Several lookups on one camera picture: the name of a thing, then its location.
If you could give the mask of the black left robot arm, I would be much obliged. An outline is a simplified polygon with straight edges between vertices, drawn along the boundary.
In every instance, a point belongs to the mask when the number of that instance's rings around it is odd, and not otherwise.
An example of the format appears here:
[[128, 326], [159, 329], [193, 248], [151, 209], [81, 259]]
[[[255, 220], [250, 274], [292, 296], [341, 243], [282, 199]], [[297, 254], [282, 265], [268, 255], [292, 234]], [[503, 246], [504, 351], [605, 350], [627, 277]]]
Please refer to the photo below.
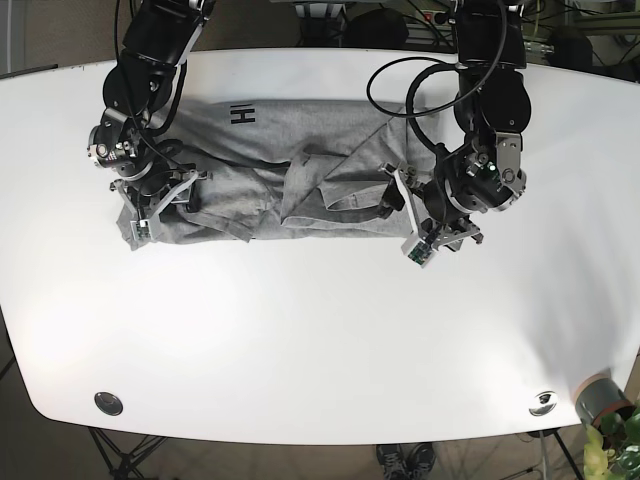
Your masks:
[[[482, 243], [484, 236], [472, 222], [476, 212], [504, 211], [526, 190], [521, 167], [523, 132], [531, 119], [531, 101], [524, 84], [527, 66], [522, 34], [521, 1], [457, 1], [449, 17], [458, 59], [447, 63], [430, 59], [429, 67], [410, 84], [403, 112], [417, 140], [435, 157], [428, 173], [406, 162], [387, 163], [389, 178], [379, 203], [379, 215], [405, 210], [410, 233], [403, 254], [425, 267], [446, 248], [458, 251], [467, 238]], [[419, 111], [416, 96], [422, 84], [437, 73], [454, 72], [456, 97]], [[419, 125], [421, 117], [453, 110], [464, 133], [463, 144], [448, 149], [432, 141]]]

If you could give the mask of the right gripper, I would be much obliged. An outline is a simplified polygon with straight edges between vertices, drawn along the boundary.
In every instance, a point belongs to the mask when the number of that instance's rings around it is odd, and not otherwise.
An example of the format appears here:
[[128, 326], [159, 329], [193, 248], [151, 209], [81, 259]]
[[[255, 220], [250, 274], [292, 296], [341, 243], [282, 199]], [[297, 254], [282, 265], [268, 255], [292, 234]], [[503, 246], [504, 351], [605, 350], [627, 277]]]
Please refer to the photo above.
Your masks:
[[159, 241], [161, 215], [168, 209], [199, 209], [196, 182], [205, 179], [207, 173], [194, 164], [176, 161], [175, 156], [183, 149], [177, 140], [149, 147], [134, 121], [117, 110], [104, 111], [100, 124], [92, 129], [88, 157], [96, 166], [118, 175], [110, 189], [124, 201], [134, 241]]

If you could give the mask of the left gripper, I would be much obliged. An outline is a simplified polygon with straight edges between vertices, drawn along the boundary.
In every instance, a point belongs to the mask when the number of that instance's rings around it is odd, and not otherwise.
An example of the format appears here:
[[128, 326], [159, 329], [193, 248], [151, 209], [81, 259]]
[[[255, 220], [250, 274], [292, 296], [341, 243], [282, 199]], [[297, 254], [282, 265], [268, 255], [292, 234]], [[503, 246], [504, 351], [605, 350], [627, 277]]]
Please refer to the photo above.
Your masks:
[[382, 196], [382, 217], [404, 210], [409, 218], [403, 255], [425, 267], [442, 248], [457, 252], [467, 238], [482, 243], [484, 236], [471, 216], [504, 211], [524, 194], [521, 153], [520, 135], [498, 135], [494, 145], [470, 140], [453, 152], [438, 144], [430, 172], [406, 162], [384, 164], [389, 183]]

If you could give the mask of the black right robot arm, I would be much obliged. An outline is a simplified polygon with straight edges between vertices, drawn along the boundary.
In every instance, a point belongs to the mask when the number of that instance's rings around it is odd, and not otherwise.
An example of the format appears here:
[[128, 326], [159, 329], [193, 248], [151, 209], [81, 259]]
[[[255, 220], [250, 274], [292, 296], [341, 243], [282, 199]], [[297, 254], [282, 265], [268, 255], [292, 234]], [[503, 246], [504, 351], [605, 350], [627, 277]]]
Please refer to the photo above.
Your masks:
[[114, 38], [116, 65], [103, 84], [105, 110], [87, 153], [117, 174], [110, 188], [129, 212], [126, 230], [134, 242], [159, 240], [165, 210], [199, 208], [197, 183], [206, 174], [179, 163], [183, 143], [163, 136], [177, 114], [187, 57], [213, 8], [211, 1], [132, 3], [125, 35]]

